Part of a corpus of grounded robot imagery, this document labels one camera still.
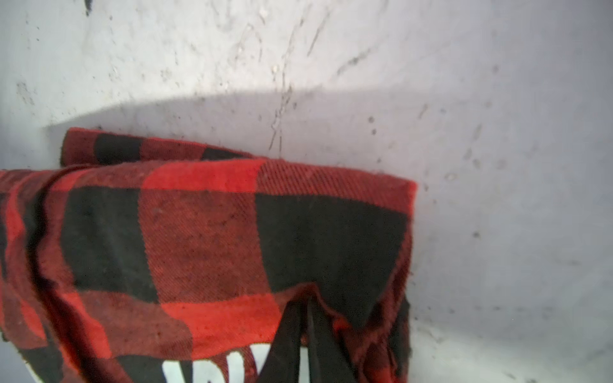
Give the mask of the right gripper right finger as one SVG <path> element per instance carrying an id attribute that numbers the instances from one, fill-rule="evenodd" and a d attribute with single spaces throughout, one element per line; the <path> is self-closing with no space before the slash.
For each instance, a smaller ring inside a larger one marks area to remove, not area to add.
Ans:
<path id="1" fill-rule="evenodd" d="M 330 319 L 315 298 L 306 308 L 310 383 L 356 383 Z"/>

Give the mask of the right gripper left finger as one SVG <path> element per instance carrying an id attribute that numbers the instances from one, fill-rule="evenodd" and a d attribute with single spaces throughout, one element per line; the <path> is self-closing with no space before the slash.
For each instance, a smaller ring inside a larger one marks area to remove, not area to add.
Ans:
<path id="1" fill-rule="evenodd" d="M 303 304 L 287 303 L 258 383 L 297 383 L 303 333 Z"/>

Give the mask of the red black plaid shirt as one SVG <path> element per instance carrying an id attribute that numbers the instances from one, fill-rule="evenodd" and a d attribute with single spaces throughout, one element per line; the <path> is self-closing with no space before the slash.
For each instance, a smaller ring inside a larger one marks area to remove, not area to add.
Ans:
<path id="1" fill-rule="evenodd" d="M 72 128 L 1 173 L 1 336 L 37 382 L 257 382 L 287 303 L 356 382 L 408 379 L 413 203 L 394 176 Z"/>

